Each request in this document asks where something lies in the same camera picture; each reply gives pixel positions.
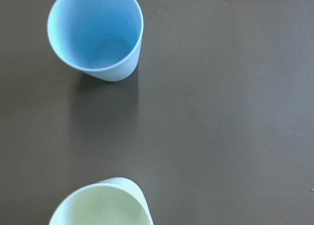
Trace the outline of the pale yellow cup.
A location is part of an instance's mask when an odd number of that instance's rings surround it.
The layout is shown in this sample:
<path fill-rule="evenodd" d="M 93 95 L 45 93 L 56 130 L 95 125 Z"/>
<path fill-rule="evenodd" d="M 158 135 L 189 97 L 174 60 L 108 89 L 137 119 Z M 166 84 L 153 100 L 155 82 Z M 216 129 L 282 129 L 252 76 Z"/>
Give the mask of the pale yellow cup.
<path fill-rule="evenodd" d="M 133 181 L 115 177 L 68 195 L 53 213 L 51 225 L 152 225 L 148 204 Z"/>

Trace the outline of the blue cup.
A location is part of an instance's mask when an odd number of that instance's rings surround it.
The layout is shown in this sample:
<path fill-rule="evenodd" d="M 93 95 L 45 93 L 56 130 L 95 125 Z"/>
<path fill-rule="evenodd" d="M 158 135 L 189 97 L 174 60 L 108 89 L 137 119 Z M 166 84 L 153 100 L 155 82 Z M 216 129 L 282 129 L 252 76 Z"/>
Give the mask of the blue cup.
<path fill-rule="evenodd" d="M 108 82 L 133 73 L 143 30 L 137 0 L 56 0 L 47 21 L 55 54 L 67 65 Z"/>

